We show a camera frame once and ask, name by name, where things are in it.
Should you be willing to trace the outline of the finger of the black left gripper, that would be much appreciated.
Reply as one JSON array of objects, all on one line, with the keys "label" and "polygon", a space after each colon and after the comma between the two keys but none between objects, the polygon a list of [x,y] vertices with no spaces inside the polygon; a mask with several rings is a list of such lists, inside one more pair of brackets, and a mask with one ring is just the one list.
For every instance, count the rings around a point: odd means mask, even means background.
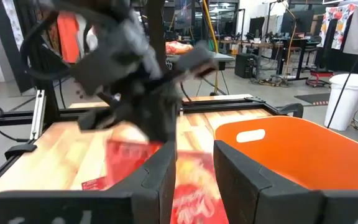
[{"label": "finger of the black left gripper", "polygon": [[175,141],[180,103],[176,88],[162,88],[137,100],[128,122],[136,125],[149,141]]},{"label": "finger of the black left gripper", "polygon": [[124,120],[128,115],[127,103],[116,103],[106,108],[92,109],[81,115],[78,126],[82,131],[108,129]]}]

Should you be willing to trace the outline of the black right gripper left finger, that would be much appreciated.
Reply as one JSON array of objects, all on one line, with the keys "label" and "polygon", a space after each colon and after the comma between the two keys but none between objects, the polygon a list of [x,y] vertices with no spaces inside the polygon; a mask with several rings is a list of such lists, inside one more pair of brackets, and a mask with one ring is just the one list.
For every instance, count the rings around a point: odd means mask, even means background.
[{"label": "black right gripper left finger", "polygon": [[118,223],[169,223],[176,178],[176,143],[110,140],[106,193],[125,199]]}]

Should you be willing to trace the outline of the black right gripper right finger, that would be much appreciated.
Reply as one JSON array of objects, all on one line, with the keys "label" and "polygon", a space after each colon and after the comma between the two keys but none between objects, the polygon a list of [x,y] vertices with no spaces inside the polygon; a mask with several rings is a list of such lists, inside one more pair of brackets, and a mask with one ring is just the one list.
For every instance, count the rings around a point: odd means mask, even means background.
[{"label": "black right gripper right finger", "polygon": [[229,223],[318,223],[323,196],[266,168],[224,141],[214,169]]}]

